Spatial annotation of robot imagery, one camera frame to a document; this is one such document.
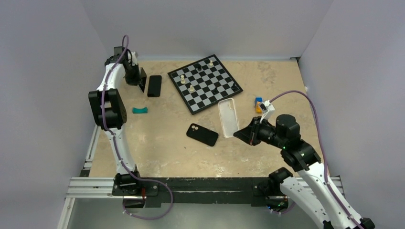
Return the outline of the black smartphone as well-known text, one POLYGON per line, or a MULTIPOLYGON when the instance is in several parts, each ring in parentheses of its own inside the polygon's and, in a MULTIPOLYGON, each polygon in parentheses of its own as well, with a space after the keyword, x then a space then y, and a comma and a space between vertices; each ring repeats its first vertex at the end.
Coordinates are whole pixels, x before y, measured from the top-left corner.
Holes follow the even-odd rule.
POLYGON ((162 83, 161 75, 151 75, 149 77, 147 96, 160 97, 161 83, 162 83))

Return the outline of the white phone case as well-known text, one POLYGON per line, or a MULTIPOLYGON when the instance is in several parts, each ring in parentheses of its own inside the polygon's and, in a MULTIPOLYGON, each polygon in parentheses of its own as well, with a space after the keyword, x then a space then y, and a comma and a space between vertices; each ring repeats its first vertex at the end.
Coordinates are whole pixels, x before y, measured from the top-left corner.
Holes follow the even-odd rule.
POLYGON ((218 103, 218 109, 224 137, 234 137, 234 133, 239 130, 239 121, 234 99, 228 98, 221 100, 218 103))

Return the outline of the black phone case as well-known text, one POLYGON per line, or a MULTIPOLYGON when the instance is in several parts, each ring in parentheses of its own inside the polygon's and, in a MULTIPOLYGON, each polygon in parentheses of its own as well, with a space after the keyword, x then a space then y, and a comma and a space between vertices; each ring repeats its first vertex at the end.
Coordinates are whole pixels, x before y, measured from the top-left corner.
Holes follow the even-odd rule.
POLYGON ((215 131, 207 129, 206 127, 192 123, 188 128, 186 135, 196 141, 199 141, 207 146, 215 146, 219 134, 215 131))

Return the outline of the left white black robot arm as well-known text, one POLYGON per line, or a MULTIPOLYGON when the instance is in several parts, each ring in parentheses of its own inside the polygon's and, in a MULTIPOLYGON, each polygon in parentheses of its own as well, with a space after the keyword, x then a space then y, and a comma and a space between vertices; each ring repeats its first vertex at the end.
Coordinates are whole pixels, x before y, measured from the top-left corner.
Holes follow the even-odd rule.
POLYGON ((137 53, 124 46, 114 48, 114 54, 105 63, 105 75, 96 90, 90 91, 88 99, 93 118, 109 139, 115 159, 117 174, 113 181, 114 196, 139 195, 145 189, 137 165, 127 142, 125 124, 127 112, 118 88, 124 80, 143 92, 147 75, 137 61, 137 53))

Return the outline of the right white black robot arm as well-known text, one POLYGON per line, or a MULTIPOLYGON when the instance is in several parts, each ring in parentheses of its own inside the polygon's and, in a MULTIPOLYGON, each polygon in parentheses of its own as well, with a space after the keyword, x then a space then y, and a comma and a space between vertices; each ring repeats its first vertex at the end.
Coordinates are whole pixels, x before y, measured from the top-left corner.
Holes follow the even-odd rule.
POLYGON ((269 175, 268 188, 283 193, 304 210, 319 229, 374 229, 370 218, 362 217, 330 181, 325 165, 309 143, 301 139, 294 116, 281 114, 276 124, 254 117, 234 137, 256 146, 261 142, 280 148, 283 160, 307 183, 305 189, 292 173, 282 167, 269 175))

